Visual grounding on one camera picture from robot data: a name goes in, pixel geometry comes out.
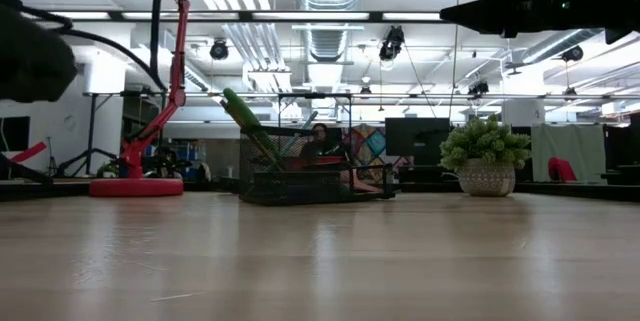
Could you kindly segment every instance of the blurred black object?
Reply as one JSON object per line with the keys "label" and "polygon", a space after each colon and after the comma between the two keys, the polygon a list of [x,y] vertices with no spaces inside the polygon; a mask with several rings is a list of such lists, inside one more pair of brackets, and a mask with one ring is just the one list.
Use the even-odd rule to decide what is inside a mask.
{"label": "blurred black object", "polygon": [[474,85],[469,86],[468,95],[484,95],[489,92],[489,85],[487,81],[481,81]]}
{"label": "blurred black object", "polygon": [[62,38],[21,12],[20,0],[0,0],[0,100],[56,101],[76,76],[75,58]]}
{"label": "blurred black object", "polygon": [[380,60],[393,61],[402,51],[403,43],[404,32],[402,31],[402,26],[391,26],[391,30],[389,30],[389,34],[387,34],[380,48]]}
{"label": "blurred black object", "polygon": [[640,0],[477,0],[445,8],[440,18],[482,34],[606,28],[614,43],[640,29]]}
{"label": "blurred black object", "polygon": [[229,48],[227,47],[227,40],[216,39],[213,41],[213,46],[209,51],[209,55],[216,61],[226,60],[229,57]]}
{"label": "blurred black object", "polygon": [[572,49],[569,49],[560,55],[560,59],[564,62],[580,61],[582,60],[583,57],[584,57],[584,51],[580,46],[576,46]]}
{"label": "blurred black object", "polygon": [[9,160],[0,153],[0,180],[23,178],[39,184],[52,184],[53,179],[19,163]]}

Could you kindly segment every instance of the wooden table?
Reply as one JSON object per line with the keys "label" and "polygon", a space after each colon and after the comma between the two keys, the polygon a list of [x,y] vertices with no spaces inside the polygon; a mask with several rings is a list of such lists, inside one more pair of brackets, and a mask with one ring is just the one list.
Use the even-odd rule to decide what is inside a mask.
{"label": "wooden table", "polygon": [[520,194],[0,204],[6,320],[638,320],[640,207]]}

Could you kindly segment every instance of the woven basket pot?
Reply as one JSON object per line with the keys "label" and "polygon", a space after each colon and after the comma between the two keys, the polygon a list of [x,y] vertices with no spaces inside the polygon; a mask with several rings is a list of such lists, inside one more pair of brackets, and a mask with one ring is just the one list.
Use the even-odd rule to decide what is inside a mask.
{"label": "woven basket pot", "polygon": [[467,160],[458,177],[462,191],[471,196],[507,196],[516,185],[513,165],[486,165],[482,159]]}

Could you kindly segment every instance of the monitor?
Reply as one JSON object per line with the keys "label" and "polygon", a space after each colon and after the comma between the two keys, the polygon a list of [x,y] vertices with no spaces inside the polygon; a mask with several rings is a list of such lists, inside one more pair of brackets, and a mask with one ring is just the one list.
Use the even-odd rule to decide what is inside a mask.
{"label": "monitor", "polygon": [[438,165],[451,123],[448,118],[387,118],[385,127],[388,156],[414,156],[416,165]]}

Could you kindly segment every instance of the red chair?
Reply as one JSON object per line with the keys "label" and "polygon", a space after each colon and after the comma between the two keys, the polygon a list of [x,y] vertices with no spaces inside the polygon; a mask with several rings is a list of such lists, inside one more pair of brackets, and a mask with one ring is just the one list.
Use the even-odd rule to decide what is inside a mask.
{"label": "red chair", "polygon": [[578,181],[569,161],[557,157],[549,159],[549,177],[562,183]]}

